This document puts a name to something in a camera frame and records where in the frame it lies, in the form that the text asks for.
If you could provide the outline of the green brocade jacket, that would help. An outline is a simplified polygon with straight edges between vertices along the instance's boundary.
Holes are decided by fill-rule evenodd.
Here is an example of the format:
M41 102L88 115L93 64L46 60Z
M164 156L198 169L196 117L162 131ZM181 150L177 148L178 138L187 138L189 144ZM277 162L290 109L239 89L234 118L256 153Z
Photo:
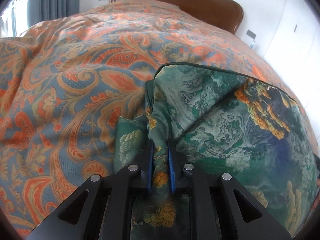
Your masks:
M195 167L235 178L291 235L318 191L297 103L277 87L213 67L170 64L146 84L145 114L116 125L114 170L155 144L151 199L135 202L132 239L187 239L188 201L169 194L168 141Z

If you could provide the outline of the orange floral bedspread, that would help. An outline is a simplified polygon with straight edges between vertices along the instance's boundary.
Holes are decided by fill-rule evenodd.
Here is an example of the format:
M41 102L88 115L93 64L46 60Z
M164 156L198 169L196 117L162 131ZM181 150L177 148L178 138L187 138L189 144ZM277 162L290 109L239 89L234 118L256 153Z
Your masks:
M213 67L264 81L306 113L276 72L233 34L177 6L122 0L1 39L1 210L28 237L93 174L114 170L120 117L145 114L162 67Z

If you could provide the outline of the wall switch panel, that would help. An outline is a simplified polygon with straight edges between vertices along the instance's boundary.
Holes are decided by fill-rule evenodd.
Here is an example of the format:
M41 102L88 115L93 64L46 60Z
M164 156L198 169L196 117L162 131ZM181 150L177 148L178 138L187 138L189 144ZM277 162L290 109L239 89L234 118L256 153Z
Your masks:
M253 40L255 40L255 38L256 38L256 34L255 33L253 33L251 30L247 30L247 33L246 33L246 35L247 36L249 36L250 38L252 38Z

